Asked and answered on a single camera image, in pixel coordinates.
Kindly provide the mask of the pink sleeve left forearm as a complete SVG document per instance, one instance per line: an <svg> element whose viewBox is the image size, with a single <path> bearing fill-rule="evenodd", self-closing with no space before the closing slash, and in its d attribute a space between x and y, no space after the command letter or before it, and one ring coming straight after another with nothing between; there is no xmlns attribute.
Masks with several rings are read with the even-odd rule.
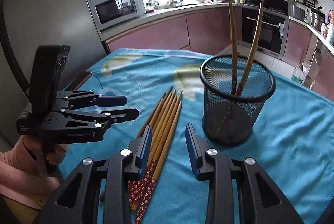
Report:
<svg viewBox="0 0 334 224"><path fill-rule="evenodd" d="M1 194L37 210L59 186L58 179L41 173L37 164L40 149L37 138L22 135L13 149L1 153Z"/></svg>

